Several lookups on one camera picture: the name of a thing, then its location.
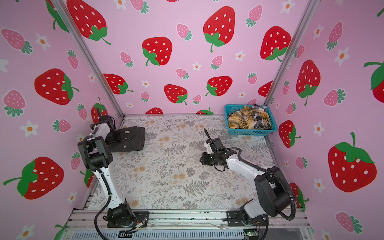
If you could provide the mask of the dark grey pinstriped shirt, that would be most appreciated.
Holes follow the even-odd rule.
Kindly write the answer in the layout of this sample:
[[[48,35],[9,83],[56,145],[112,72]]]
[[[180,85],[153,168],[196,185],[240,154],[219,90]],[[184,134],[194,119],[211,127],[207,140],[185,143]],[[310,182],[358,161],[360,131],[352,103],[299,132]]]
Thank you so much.
[[[145,145],[145,128],[133,126],[118,130],[119,143],[107,144],[112,153],[141,151]]]

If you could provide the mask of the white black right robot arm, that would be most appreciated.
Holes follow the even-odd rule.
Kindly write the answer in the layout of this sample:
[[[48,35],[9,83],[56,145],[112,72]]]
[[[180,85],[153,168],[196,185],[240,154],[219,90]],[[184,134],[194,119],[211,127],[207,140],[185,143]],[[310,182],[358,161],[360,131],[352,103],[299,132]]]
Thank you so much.
[[[257,198],[240,208],[240,218],[245,225],[251,225],[263,216],[280,215],[288,221],[295,218],[295,196],[279,168],[264,169],[255,165],[241,157],[242,150],[239,148],[216,148],[206,144],[206,149],[200,159],[203,165],[222,166],[223,172],[232,170],[254,182]]]

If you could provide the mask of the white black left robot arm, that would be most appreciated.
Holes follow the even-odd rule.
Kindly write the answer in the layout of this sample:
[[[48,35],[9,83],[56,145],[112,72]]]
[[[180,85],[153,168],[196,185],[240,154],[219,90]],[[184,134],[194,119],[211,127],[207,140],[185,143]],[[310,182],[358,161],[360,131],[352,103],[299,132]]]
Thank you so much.
[[[107,203],[103,210],[107,210],[107,215],[104,220],[113,226],[129,227],[134,224],[135,215],[115,186],[110,167],[113,156],[108,143],[117,140],[115,120],[109,115],[101,116],[99,120],[91,125],[92,132],[78,142],[79,152],[86,169],[96,176],[106,195]]]

